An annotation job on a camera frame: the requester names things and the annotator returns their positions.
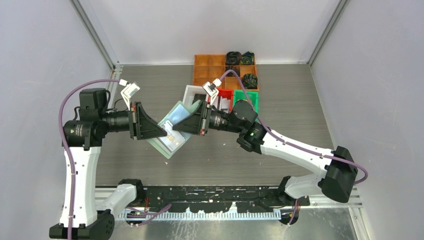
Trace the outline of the green card holder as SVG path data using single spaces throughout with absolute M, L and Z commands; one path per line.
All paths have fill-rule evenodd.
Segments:
M 170 159 L 190 139 L 191 134 L 173 130 L 173 126 L 189 114 L 189 109 L 182 101 L 178 101 L 158 124 L 166 131 L 166 136 L 147 140 L 166 159 Z

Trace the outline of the white plastic bin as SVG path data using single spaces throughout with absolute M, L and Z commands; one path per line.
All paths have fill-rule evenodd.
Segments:
M 189 114 L 196 109 L 202 109 L 208 95 L 201 86 L 187 85 L 184 91 L 182 105 Z

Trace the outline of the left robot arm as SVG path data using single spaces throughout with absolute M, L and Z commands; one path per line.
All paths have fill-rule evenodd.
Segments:
M 60 220 L 49 229 L 51 239 L 108 240 L 117 216 L 126 207 L 138 207 L 146 201 L 141 180 L 123 179 L 110 196 L 96 204 L 96 171 L 107 134 L 126 132 L 134 140 L 167 135 L 140 102 L 131 103 L 128 110 L 110 111 L 110 97 L 104 88 L 84 89 L 79 93 L 78 118 L 59 122 L 66 161 L 66 193 Z

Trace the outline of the white VIP card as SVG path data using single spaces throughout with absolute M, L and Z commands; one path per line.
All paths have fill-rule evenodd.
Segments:
M 176 151 L 180 146 L 186 142 L 186 138 L 176 130 L 173 130 L 173 124 L 166 120 L 161 127 L 166 131 L 166 136 L 161 136 L 158 140 L 170 151 Z

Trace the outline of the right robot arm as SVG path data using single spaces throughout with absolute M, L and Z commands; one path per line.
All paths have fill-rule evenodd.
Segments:
M 264 126 L 246 100 L 237 101 L 229 113 L 201 101 L 194 113 L 172 128 L 198 136 L 205 135 L 210 129 L 236 133 L 236 142 L 245 151 L 277 157 L 311 171 L 309 175 L 282 179 L 276 195 L 279 202 L 286 206 L 302 197 L 318 194 L 347 203 L 355 185 L 358 167 L 346 148 L 320 148 L 285 137 Z

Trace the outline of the red plastic bin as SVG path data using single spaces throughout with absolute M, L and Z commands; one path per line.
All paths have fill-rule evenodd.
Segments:
M 234 90 L 220 88 L 212 105 L 220 111 L 230 113 L 233 108 Z

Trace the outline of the green plastic bin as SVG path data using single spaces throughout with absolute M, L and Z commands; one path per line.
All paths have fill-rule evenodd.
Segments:
M 257 91 L 247 91 L 246 93 L 250 102 L 253 105 L 253 108 L 258 113 L 259 112 L 259 93 Z M 234 90 L 234 94 L 233 94 L 232 106 L 234 107 L 236 102 L 239 100 L 247 101 L 247 98 L 241 89 L 236 89 Z

